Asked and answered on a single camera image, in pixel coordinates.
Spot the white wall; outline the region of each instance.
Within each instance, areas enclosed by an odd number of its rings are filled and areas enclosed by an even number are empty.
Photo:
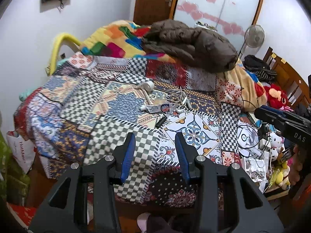
[[[269,46],[308,83],[311,74],[311,22],[296,0],[264,0],[257,24],[265,42],[256,54],[263,58]]]
[[[47,81],[44,68],[58,33],[84,40],[97,28],[130,17],[131,0],[64,0],[64,4],[59,11],[57,0],[46,4],[13,0],[0,19],[0,126],[4,136],[13,130],[18,94]],[[63,50],[67,56],[73,53]]]

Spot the finger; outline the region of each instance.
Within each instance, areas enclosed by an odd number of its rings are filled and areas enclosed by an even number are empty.
[[[302,170],[302,167],[303,167],[303,165],[300,163],[300,164],[298,164],[297,166],[295,166],[295,168],[296,168],[296,170],[298,171],[298,172],[300,172],[301,170]]]
[[[293,155],[293,165],[299,164],[298,153]]]
[[[298,152],[299,152],[299,147],[298,147],[298,145],[295,145],[295,147],[294,147],[294,152],[295,152],[295,153],[298,153]]]
[[[295,169],[291,169],[288,174],[288,179],[291,180],[290,183],[298,182],[300,180],[298,171],[296,171]]]

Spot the yellow plush toy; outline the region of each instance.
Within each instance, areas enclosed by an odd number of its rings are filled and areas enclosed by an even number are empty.
[[[277,184],[278,186],[280,186],[282,188],[284,186],[284,188],[286,190],[286,188],[288,186],[286,184],[287,184],[287,182],[289,182],[288,177],[287,177],[289,172],[290,172],[290,167],[287,165],[287,161],[286,161],[282,164],[281,171],[275,180],[275,184]]]

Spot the puffer jacket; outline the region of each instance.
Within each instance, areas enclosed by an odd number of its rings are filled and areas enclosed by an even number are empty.
[[[210,73],[232,70],[238,60],[236,49],[225,37],[171,19],[153,23],[142,39],[142,48],[177,57],[184,64]]]

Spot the stuffed toy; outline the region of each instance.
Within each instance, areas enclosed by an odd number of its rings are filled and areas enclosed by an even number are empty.
[[[286,92],[282,90],[279,86],[271,84],[270,87],[264,86],[267,102],[269,106],[275,109],[285,108],[288,104],[288,98]]]
[[[278,174],[275,184],[281,187],[283,190],[288,189],[290,185],[288,181],[288,174],[290,172],[290,167],[287,166],[287,162],[282,164],[281,172]]]
[[[283,147],[283,138],[279,137],[275,132],[270,132],[270,144],[271,144],[271,161],[276,161],[277,159],[282,158],[284,150]]]

